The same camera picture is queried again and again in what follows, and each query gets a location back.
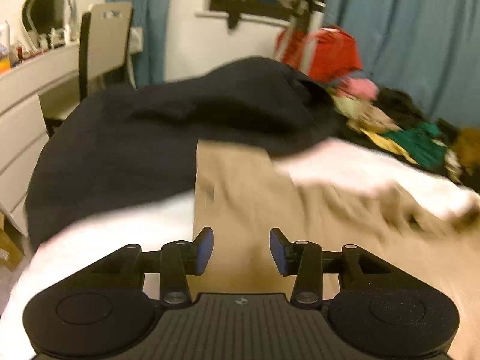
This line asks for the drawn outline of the beige printed t-shirt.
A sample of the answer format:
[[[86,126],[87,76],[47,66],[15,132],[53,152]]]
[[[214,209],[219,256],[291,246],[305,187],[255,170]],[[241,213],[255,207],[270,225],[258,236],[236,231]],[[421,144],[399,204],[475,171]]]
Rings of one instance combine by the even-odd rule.
[[[454,359],[479,357],[479,195],[442,176],[337,141],[275,162],[262,149],[197,147],[194,228],[214,232],[193,293],[289,293],[269,250],[292,241],[356,244],[450,297],[460,312]]]

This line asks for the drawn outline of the yellow beige clothes pile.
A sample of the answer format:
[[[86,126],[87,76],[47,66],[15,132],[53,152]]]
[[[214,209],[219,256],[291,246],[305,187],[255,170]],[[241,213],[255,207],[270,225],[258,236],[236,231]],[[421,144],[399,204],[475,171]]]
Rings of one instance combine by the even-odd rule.
[[[370,100],[337,95],[333,96],[333,100],[336,111],[347,117],[346,126],[349,129],[365,135],[375,146],[400,155],[411,164],[418,164],[401,145],[384,136],[388,132],[401,132],[402,128]]]

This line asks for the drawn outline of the black clothes pile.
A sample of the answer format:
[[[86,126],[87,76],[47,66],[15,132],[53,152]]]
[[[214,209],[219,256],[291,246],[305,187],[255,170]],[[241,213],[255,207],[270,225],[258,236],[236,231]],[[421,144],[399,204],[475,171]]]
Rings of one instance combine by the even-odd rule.
[[[402,129],[410,129],[420,123],[427,123],[422,111],[405,92],[382,87],[375,100],[375,105]]]

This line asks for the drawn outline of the pastel tie-dye bed sheet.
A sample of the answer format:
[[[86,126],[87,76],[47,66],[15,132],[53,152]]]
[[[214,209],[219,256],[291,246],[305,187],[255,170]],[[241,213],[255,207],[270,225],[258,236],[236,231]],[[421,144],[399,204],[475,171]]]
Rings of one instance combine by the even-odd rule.
[[[193,152],[193,185],[169,198],[84,214],[42,244],[1,317],[1,357],[30,359],[24,307],[40,291],[127,244],[159,250],[204,227],[215,245],[193,293],[290,293],[269,232],[325,250],[356,244],[437,288],[456,303],[454,359],[479,357],[479,223],[467,223],[478,194],[391,156],[339,140],[274,162],[251,147],[202,142]]]

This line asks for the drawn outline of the black garment on bed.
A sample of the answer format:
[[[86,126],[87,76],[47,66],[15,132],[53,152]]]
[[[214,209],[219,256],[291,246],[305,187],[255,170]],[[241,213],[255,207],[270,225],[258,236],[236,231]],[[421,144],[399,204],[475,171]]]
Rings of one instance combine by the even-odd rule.
[[[262,57],[189,80],[98,91],[41,152],[26,198],[31,246],[89,216],[193,189],[201,139],[282,157],[333,137],[339,125],[325,88]]]

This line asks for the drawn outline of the green garment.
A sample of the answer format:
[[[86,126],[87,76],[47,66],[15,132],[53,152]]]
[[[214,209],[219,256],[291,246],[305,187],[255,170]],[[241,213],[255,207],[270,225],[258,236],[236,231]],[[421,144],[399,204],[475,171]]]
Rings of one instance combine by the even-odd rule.
[[[441,141],[442,135],[437,125],[425,122],[407,130],[391,130],[383,134],[406,150],[420,167],[429,171],[443,165],[448,147]]]

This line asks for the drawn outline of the pink folded garment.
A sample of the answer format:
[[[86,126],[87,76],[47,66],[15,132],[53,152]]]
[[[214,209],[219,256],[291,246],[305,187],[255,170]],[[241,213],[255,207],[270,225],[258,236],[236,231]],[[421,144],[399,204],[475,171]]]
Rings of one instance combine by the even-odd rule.
[[[347,77],[337,86],[337,95],[364,100],[376,100],[379,93],[377,85],[369,79]]]

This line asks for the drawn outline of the brown paper bag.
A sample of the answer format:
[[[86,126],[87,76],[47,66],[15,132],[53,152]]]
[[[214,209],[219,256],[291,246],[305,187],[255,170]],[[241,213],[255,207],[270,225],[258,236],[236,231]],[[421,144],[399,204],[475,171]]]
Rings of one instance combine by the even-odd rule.
[[[480,164],[480,130],[476,127],[461,130],[451,149],[459,164],[472,175]]]

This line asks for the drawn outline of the red garment on stand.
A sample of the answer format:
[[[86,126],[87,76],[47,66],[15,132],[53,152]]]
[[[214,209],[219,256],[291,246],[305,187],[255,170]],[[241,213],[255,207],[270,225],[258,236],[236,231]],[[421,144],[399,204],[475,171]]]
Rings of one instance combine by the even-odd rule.
[[[340,28],[321,28],[314,33],[295,30],[279,61],[300,70],[306,46],[314,46],[313,60],[305,73],[312,80],[329,83],[363,69],[356,39]]]

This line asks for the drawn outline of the white dresser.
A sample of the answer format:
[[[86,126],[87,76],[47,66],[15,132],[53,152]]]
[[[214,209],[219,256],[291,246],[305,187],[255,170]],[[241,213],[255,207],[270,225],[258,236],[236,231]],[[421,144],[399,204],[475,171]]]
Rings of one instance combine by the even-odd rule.
[[[49,140],[40,96],[76,77],[78,60],[74,42],[1,74],[1,211],[25,237],[29,182]]]

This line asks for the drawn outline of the silver tripod stand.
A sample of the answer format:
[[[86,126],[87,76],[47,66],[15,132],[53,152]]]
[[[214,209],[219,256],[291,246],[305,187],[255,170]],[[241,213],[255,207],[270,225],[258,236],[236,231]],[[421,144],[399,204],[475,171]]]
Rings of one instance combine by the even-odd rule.
[[[295,57],[298,59],[300,72],[305,75],[309,74],[317,48],[313,44],[313,39],[315,33],[320,30],[323,24],[325,9],[325,0],[295,0],[293,13],[289,17],[289,24],[275,49],[274,58],[276,61],[283,62],[285,60],[295,35],[302,33],[303,37]]]

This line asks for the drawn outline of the beige black chair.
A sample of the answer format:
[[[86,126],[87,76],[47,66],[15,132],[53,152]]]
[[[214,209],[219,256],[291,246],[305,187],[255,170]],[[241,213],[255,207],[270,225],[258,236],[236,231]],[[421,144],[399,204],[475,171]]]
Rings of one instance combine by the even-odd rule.
[[[77,70],[48,88],[41,101],[49,136],[90,92],[117,84],[135,86],[130,49],[134,6],[131,2],[94,4],[82,16]]]

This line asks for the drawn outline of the right blue curtain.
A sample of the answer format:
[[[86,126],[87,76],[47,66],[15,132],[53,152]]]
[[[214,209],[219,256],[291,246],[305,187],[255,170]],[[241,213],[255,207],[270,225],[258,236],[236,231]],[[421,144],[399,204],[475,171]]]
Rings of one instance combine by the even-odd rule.
[[[356,39],[364,77],[479,126],[479,0],[327,0],[325,21]]]

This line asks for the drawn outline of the blue curtain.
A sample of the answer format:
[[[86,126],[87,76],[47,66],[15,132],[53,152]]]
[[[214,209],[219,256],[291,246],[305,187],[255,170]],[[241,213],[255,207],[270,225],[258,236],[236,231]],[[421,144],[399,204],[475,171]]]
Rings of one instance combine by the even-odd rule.
[[[136,86],[164,82],[164,61],[170,0],[107,0],[131,2],[134,27],[143,30],[143,51],[133,57]]]
[[[325,21],[356,39],[364,77],[479,126],[479,0],[327,0]]]

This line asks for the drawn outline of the orange box on dresser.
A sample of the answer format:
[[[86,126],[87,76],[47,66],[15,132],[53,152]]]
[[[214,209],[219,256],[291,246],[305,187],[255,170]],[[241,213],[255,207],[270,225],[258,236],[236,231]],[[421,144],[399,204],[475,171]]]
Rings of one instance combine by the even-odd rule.
[[[0,74],[8,72],[11,69],[10,55],[8,51],[0,53]]]

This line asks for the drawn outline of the left blue curtain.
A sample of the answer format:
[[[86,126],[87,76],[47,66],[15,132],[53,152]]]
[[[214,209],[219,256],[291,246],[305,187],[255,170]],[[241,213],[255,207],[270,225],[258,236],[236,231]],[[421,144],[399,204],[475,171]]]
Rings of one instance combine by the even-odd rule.
[[[136,86],[164,82],[164,61],[170,0],[107,0],[131,2],[134,27],[143,30],[143,51],[133,57]]]

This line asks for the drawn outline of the wavy black mirror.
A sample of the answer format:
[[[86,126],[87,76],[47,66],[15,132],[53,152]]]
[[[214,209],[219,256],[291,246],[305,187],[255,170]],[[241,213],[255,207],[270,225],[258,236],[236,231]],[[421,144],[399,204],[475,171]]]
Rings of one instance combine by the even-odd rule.
[[[33,48],[40,46],[40,36],[52,28],[77,29],[77,0],[26,0],[22,10],[24,30]]]

